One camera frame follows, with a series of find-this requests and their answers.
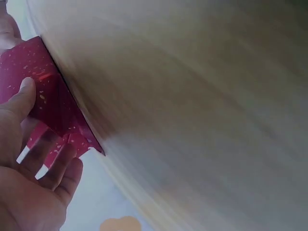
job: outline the red paper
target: red paper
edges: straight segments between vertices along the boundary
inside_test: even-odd
[[[66,143],[75,146],[77,157],[91,147],[103,153],[40,37],[19,44],[1,55],[0,103],[15,95],[26,77],[32,77],[37,87],[36,103],[29,115],[40,121],[28,147],[31,148],[48,128],[60,137],[46,159],[47,167],[51,166]]]

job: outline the red folded paper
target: red folded paper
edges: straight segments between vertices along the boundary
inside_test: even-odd
[[[0,77],[0,103],[8,101],[19,91],[24,78],[32,77],[35,80],[37,99],[29,115],[40,123],[27,145],[31,148],[48,128],[60,137],[45,161],[47,167],[51,166],[66,143],[75,146],[77,157],[90,147],[103,153],[40,37],[2,54]]]

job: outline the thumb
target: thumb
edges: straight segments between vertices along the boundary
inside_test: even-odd
[[[26,77],[20,85],[19,92],[1,105],[1,109],[11,111],[21,123],[32,110],[35,99],[35,82],[31,77]]]

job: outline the wood grain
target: wood grain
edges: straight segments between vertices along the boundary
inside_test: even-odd
[[[157,231],[306,229],[303,3],[28,5],[103,166]]]

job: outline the fingernail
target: fingernail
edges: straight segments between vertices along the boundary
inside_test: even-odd
[[[31,77],[24,78],[24,80],[21,82],[19,90],[21,88],[31,86],[33,84],[33,82],[34,82],[34,80]]]

